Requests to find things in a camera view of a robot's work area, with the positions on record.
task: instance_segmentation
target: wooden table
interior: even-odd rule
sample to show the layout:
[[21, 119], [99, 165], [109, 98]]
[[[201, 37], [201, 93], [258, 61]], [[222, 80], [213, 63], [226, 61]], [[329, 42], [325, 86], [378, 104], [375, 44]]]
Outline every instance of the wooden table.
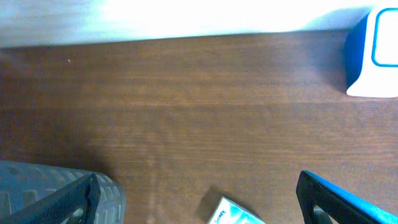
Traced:
[[346, 35], [1, 50], [1, 159], [110, 175], [125, 223], [203, 223], [212, 192], [303, 223], [304, 169], [398, 214], [398, 101], [345, 95]]

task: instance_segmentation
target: blue outline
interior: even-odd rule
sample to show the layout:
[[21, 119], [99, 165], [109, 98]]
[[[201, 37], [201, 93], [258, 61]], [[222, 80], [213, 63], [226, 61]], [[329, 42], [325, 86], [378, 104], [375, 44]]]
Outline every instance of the blue outline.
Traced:
[[381, 14], [383, 14], [386, 11], [398, 11], [398, 8], [387, 8], [381, 10], [377, 16], [376, 16], [376, 27], [374, 28], [374, 37], [373, 37], [373, 46], [372, 46], [372, 62], [379, 66], [379, 67], [398, 67], [398, 64], [391, 65], [391, 64], [380, 64], [379, 62], [376, 61], [374, 58], [374, 53], [376, 52], [376, 41], [377, 41], [377, 33], [379, 32], [379, 19]]

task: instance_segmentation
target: white wall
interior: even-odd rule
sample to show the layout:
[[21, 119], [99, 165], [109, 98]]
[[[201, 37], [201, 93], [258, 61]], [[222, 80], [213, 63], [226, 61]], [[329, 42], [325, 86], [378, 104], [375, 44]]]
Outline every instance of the white wall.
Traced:
[[350, 28], [377, 0], [2, 0], [0, 47]]

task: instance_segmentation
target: blue and white box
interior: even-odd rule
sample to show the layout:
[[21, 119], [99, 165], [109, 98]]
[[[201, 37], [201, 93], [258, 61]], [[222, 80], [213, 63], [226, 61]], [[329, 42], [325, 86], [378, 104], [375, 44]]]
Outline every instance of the blue and white box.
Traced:
[[208, 224], [266, 224], [234, 202], [222, 197]]
[[349, 33], [345, 42], [347, 94], [398, 96], [398, 5], [377, 7]]

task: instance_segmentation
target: gray container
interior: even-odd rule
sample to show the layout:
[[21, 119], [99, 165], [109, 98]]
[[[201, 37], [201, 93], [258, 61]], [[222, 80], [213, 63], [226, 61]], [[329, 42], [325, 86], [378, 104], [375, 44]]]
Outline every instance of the gray container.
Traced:
[[101, 190], [94, 224], [122, 224], [126, 194], [107, 175], [11, 161], [0, 161], [0, 219], [91, 173], [96, 174]]

